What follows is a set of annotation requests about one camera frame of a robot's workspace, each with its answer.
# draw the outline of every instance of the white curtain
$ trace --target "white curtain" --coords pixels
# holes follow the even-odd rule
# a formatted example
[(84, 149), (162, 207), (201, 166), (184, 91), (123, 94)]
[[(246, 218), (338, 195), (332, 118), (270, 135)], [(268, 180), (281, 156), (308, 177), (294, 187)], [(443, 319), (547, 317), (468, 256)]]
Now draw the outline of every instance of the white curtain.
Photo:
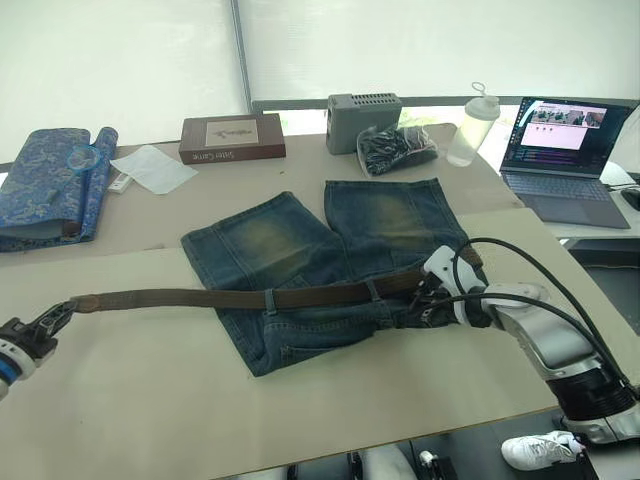
[(638, 0), (239, 0), (254, 100), (640, 98)]
[(228, 0), (0, 2), (0, 163), (39, 128), (137, 144), (245, 109)]

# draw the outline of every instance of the belt loop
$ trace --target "belt loop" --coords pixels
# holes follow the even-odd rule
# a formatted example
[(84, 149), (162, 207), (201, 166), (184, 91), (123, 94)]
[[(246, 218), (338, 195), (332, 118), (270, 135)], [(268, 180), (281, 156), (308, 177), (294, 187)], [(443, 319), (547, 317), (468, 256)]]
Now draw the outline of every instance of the belt loop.
[(267, 315), (277, 314), (276, 301), (273, 297), (273, 288), (269, 288), (264, 291), (264, 303), (267, 307)]
[(364, 283), (367, 285), (367, 288), (369, 289), (369, 293), (371, 294), (372, 301), (379, 302), (380, 300), (382, 300), (380, 298), (380, 295), (378, 295), (378, 291), (376, 290), (376, 284), (373, 283), (373, 280), (367, 280)]

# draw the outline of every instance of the book cover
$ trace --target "book cover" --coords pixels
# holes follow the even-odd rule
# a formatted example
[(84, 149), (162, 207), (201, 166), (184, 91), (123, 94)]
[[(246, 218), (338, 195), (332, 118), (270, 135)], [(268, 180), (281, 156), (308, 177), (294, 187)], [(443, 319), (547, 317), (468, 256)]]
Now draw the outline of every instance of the book cover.
[(277, 113), (187, 118), (179, 148), (185, 165), (285, 157)]

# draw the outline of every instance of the white cloth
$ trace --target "white cloth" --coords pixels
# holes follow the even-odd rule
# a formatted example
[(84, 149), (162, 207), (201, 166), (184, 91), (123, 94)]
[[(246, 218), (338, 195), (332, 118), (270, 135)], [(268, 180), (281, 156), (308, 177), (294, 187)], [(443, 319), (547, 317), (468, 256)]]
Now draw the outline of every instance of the white cloth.
[(112, 160), (111, 165), (156, 194), (169, 193), (198, 173), (151, 145)]

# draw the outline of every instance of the shoe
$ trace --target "shoe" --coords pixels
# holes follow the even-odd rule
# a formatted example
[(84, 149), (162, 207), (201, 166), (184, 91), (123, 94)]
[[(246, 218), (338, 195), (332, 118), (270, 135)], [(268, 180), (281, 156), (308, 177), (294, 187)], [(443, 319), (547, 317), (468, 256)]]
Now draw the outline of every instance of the shoe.
[(502, 456), (516, 470), (538, 470), (554, 463), (575, 462), (585, 447), (572, 433), (553, 431), (546, 435), (530, 435), (505, 440)]

